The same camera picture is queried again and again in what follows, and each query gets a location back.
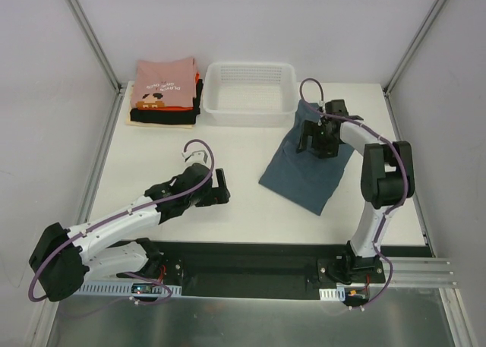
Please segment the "blue-grey t shirt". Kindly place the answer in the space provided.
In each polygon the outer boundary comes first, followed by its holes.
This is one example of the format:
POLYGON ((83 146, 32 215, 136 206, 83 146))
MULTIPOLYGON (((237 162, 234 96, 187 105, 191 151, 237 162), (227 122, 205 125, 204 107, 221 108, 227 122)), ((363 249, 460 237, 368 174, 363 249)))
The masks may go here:
POLYGON ((320 118, 316 109, 316 103, 298 102, 294 124, 282 139, 259 184, 319 216, 337 189, 354 149, 343 144, 338 156, 329 159, 319 159, 310 150, 297 152, 303 122, 320 118))

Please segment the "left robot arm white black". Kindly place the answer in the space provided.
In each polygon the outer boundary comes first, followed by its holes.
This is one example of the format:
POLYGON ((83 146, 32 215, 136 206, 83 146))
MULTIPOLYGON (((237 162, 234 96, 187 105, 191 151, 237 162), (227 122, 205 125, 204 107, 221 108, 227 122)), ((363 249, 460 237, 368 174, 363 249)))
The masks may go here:
POLYGON ((53 223, 44 229, 30 255, 34 278, 28 297, 34 302, 62 301, 97 276, 128 272, 154 277, 161 255, 149 239, 121 247, 116 242, 180 217, 191 207, 225 204, 229 198, 223 169, 194 162, 112 215, 66 229, 53 223))

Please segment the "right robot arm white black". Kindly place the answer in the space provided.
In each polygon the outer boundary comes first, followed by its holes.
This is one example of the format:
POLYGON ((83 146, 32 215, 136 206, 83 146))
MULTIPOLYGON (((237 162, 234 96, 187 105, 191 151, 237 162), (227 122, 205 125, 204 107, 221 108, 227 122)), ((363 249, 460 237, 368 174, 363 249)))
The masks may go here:
POLYGON ((353 257, 342 262, 342 274, 359 282, 369 272, 364 258, 376 257, 391 217, 415 193, 412 146, 390 141, 350 115, 342 99, 312 109, 318 119, 301 125, 297 152, 311 150, 320 159, 335 158, 340 147, 349 145, 362 156, 361 195, 364 209, 355 234, 349 241, 353 257))

